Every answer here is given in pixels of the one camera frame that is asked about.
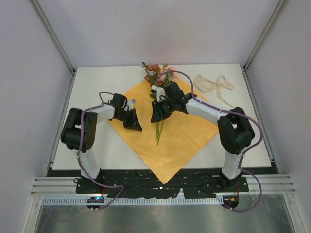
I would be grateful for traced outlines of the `orange wrapping paper sheet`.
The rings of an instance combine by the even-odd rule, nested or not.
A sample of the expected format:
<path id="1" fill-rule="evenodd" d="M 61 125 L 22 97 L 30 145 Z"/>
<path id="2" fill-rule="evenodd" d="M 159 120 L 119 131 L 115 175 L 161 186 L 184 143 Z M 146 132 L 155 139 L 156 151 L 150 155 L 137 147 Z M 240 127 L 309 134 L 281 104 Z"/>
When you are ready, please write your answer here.
<path id="1" fill-rule="evenodd" d="M 135 108 L 143 130 L 126 130 L 122 123 L 111 121 L 109 124 L 116 135 L 109 137 L 107 150 L 110 155 L 119 159 L 129 159 L 131 155 L 137 155 L 166 184 L 218 133 L 218 129 L 197 116 L 173 112 L 164 120 L 160 142 L 156 145 L 156 126 L 150 123 L 150 91 L 149 83 L 141 81 L 126 92 L 128 98 L 137 101 Z"/>

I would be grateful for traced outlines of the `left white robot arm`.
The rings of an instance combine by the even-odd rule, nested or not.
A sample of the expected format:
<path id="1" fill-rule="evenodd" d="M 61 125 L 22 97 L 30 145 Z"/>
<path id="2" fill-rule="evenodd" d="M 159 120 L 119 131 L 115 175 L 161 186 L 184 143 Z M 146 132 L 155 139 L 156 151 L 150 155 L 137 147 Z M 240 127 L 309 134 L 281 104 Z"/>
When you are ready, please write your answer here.
<path id="1" fill-rule="evenodd" d="M 69 110 L 60 139 L 75 154 L 81 175 L 89 179 L 87 188 L 93 193 L 101 192 L 104 187 L 103 180 L 98 178 L 101 168 L 92 149 L 97 125 L 115 119 L 122 122 L 125 129 L 141 132 L 142 127 L 134 108 L 135 103 L 135 99 L 129 100 L 126 96 L 115 93 L 107 102 L 101 99 L 101 103 L 97 106 L 84 110 L 79 108 Z"/>

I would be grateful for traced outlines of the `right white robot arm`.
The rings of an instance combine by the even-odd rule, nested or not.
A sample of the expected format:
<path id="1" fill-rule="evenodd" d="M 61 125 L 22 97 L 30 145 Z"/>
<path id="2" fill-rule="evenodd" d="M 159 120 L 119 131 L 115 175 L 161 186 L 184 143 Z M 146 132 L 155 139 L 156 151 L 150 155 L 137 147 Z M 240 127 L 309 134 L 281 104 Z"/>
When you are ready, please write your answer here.
<path id="1" fill-rule="evenodd" d="M 242 152 L 255 137 L 243 109 L 236 107 L 233 110 L 222 110 L 210 106 L 192 92 L 184 94 L 177 83 L 164 88 L 153 85 L 151 92 L 155 95 L 151 123 L 166 120 L 174 111 L 179 111 L 200 117 L 218 127 L 220 142 L 225 150 L 220 186 L 224 191 L 233 190 L 242 171 Z"/>

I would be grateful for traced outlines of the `fake flower bouquet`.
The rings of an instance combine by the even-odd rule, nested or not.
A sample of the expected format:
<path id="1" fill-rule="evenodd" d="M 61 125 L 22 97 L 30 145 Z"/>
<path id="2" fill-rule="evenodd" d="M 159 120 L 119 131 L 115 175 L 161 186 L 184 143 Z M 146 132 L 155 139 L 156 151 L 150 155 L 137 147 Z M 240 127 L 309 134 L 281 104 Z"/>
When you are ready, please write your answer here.
<path id="1" fill-rule="evenodd" d="M 168 86 L 169 84 L 176 82 L 179 78 L 177 73 L 172 72 L 172 70 L 175 70 L 175 68 L 170 66 L 168 63 L 163 63 L 162 66 L 160 67 L 158 63 L 155 63 L 152 65 L 152 64 L 146 64 L 145 62 L 142 62 L 141 68 L 143 68 L 144 71 L 146 72 L 144 79 L 150 84 L 151 87 L 156 86 L 156 87 L 164 88 Z M 153 98 L 153 100 L 157 100 L 155 90 L 152 89 L 149 96 Z M 164 121 L 155 123 L 156 145 L 158 145 L 160 142 L 163 124 L 164 124 Z"/>

